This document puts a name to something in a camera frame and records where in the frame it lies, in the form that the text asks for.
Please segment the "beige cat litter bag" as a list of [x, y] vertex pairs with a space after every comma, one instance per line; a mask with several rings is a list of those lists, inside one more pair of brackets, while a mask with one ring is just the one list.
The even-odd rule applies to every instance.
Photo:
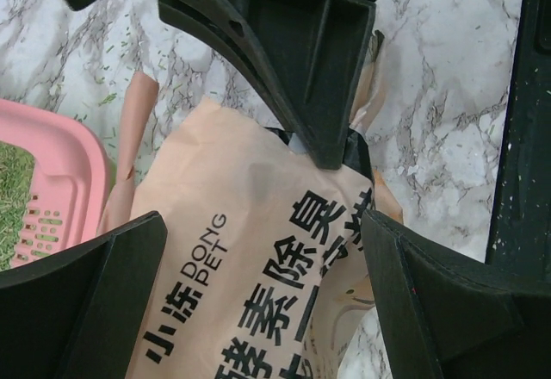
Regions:
[[167, 236], [127, 377], [336, 376], [375, 304], [362, 214], [403, 217], [363, 137], [382, 105], [384, 57], [375, 32], [336, 171], [318, 169], [294, 136], [203, 98], [135, 183], [158, 83], [134, 73], [98, 230], [156, 211]]

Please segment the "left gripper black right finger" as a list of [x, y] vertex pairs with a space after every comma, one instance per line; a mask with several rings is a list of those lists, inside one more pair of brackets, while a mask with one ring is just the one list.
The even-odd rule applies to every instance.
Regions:
[[548, 378], [550, 286], [482, 264], [385, 214], [362, 243], [395, 378]]

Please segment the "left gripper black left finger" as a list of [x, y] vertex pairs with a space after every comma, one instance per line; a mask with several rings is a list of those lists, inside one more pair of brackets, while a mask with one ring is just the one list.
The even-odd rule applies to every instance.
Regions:
[[151, 211], [1, 274], [3, 378], [122, 378], [167, 229]]

